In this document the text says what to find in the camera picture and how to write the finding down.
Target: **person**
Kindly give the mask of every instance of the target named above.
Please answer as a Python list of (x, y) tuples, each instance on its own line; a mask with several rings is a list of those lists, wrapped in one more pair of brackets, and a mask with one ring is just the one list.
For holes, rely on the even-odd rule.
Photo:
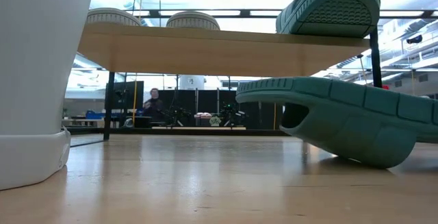
[(143, 116), (150, 116), (153, 121), (163, 121), (163, 101), (159, 99), (157, 88), (150, 91), (151, 98), (143, 104)]

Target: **wooden tabletop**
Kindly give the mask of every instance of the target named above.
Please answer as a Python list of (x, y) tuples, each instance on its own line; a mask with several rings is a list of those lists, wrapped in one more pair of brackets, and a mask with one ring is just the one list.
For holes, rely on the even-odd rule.
[(437, 185), (432, 144), (378, 170), (291, 137), (111, 135), (0, 191), (0, 223), (436, 224)]
[(285, 77), (312, 75), (368, 48), (357, 38), (94, 23), (78, 52), (116, 72)]

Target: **black frame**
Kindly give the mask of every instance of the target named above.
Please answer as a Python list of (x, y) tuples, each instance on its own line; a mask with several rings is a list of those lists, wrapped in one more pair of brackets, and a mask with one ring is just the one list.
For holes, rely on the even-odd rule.
[[(190, 9), (192, 11), (240, 11), (239, 15), (236, 16), (213, 16), (215, 18), (276, 18), (276, 16), (254, 16), (251, 15), (251, 11), (281, 11), (278, 9), (216, 9), (216, 10), (203, 10), (203, 9)], [(149, 11), (148, 16), (141, 16), (141, 18), (170, 18), (170, 16), (161, 15), (161, 11), (180, 11), (180, 10), (134, 10), (134, 11)], [(395, 12), (395, 13), (403, 13), (403, 12), (412, 12), (418, 11), (422, 12), (419, 16), (380, 16), (379, 19), (417, 19), (417, 18), (438, 18), (438, 10), (381, 10), (381, 12)], [(370, 48), (371, 48), (371, 61), (372, 61), (372, 76), (373, 76), (373, 85), (377, 88), (382, 88), (382, 73), (381, 73), (381, 59), (380, 52), (378, 49), (378, 30), (377, 27), (370, 34)], [(103, 140), (107, 141), (110, 138), (111, 132), (111, 113), (112, 113), (112, 95), (109, 95), (108, 92), (114, 91), (114, 75), (115, 72), (110, 72), (108, 79), (108, 88), (105, 93), (105, 127), (103, 129)], [(201, 135), (202, 132), (193, 130), (195, 134)], [(113, 130), (114, 133), (123, 133), (123, 134), (134, 134), (136, 132), (117, 132)]]

